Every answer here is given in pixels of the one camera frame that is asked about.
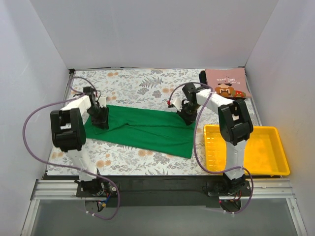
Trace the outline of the green t shirt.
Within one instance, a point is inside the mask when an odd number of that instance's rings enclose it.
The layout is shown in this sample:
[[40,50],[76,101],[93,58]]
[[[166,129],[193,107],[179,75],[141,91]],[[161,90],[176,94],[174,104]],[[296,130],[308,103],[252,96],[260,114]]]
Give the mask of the green t shirt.
[[88,139],[147,149],[190,159],[195,124],[186,125],[175,112],[109,105],[108,129],[84,127]]

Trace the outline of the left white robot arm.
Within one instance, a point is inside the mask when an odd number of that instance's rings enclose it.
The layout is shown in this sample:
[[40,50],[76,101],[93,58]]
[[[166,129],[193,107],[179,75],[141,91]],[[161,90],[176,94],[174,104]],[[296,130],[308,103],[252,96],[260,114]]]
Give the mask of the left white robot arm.
[[81,171],[78,182],[80,189],[98,197],[104,193],[105,185],[96,177],[99,171],[90,161],[85,148],[87,135],[82,115],[89,114],[94,127],[107,130],[109,108],[105,99],[102,102],[96,99],[96,89],[84,87],[83,94],[62,109],[50,113],[52,141]]

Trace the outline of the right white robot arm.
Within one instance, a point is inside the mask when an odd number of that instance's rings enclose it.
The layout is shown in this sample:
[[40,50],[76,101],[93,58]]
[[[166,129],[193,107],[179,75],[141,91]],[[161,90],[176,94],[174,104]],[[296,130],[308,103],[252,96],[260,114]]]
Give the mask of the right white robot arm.
[[231,100],[214,93],[206,84],[200,83],[198,88],[196,84],[182,84],[186,99],[169,99],[168,106],[177,109],[186,125],[198,123],[204,108],[219,116],[220,134],[226,142],[226,165],[224,170],[218,171],[223,176],[221,184],[215,187],[232,196],[245,186],[245,147],[253,132],[252,120],[244,100]]

